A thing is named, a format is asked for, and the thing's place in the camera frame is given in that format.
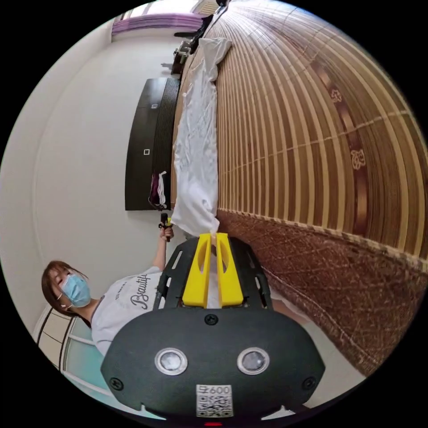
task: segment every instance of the wooden slat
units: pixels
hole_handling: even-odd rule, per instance
[[[205,37],[233,42],[217,80],[219,209],[427,259],[426,142],[381,67],[327,22],[276,1],[232,0]],[[181,94],[200,60],[188,60]],[[181,109],[182,97],[176,127]]]

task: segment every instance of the screw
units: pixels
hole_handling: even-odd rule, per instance
[[[316,383],[317,383],[317,381],[315,380],[315,378],[313,378],[313,377],[307,378],[303,381],[302,388],[306,389],[306,390],[312,389]]]
[[[216,325],[218,323],[218,316],[210,313],[205,316],[205,324]]]
[[[123,382],[117,378],[111,378],[110,379],[110,386],[113,389],[115,389],[116,391],[122,391],[123,390]]]

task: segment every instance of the label sticker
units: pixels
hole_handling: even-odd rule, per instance
[[[233,416],[231,385],[196,385],[196,416],[228,418]]]

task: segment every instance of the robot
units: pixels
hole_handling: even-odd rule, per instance
[[[306,330],[273,310],[251,247],[227,234],[216,235],[221,309],[207,308],[211,240],[176,247],[152,312],[119,331],[101,366],[122,404],[164,418],[145,425],[273,426],[263,418],[298,412],[324,374]]]

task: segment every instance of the face mask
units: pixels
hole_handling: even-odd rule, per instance
[[[76,274],[68,275],[62,286],[62,292],[69,298],[71,305],[75,308],[82,308],[91,301],[87,282]]]

